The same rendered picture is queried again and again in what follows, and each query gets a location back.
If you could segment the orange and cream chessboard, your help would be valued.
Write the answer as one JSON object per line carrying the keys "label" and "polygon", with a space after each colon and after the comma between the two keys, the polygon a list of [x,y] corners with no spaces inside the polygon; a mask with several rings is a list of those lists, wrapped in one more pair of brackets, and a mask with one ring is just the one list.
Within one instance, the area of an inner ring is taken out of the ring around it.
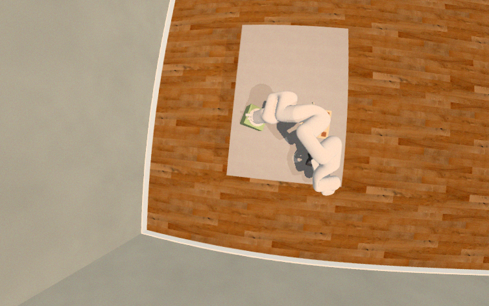
{"label": "orange and cream chessboard", "polygon": [[[329,111],[329,110],[326,110],[326,111],[329,113],[329,116],[330,116],[330,118],[331,118],[331,111]],[[323,131],[323,132],[322,132],[322,133],[321,133],[321,134],[318,136],[318,138],[322,138],[322,139],[327,138],[327,137],[328,137],[328,132],[329,132],[329,126],[328,126],[328,128],[327,128],[327,129],[325,129],[325,130],[324,130],[324,131]]]}

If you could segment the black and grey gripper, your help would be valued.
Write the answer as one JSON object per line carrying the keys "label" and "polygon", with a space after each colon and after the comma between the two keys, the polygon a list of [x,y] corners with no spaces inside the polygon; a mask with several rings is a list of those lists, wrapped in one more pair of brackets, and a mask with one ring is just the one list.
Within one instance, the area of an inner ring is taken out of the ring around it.
{"label": "black and grey gripper", "polygon": [[[313,171],[315,171],[315,169],[318,167],[319,163],[317,163],[313,158],[311,158],[311,155],[308,153],[308,159],[306,161],[306,165],[308,166],[311,166],[313,168]],[[308,163],[309,161],[311,161],[311,163]]]}

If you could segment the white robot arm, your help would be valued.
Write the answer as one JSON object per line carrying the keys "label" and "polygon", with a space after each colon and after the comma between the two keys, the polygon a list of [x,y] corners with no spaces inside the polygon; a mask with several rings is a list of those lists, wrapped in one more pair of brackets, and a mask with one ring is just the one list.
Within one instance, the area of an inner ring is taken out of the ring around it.
{"label": "white robot arm", "polygon": [[261,126],[263,123],[276,124],[278,121],[303,122],[297,127],[296,135],[311,157],[320,164],[313,173],[313,188],[324,196],[331,195],[340,187],[339,177],[330,174],[340,166],[342,142],[332,135],[319,143],[316,137],[329,126],[329,113],[314,104],[296,105],[297,101],[297,95],[291,91],[271,93],[264,108],[253,109],[245,116],[248,116],[247,119],[254,126]]}

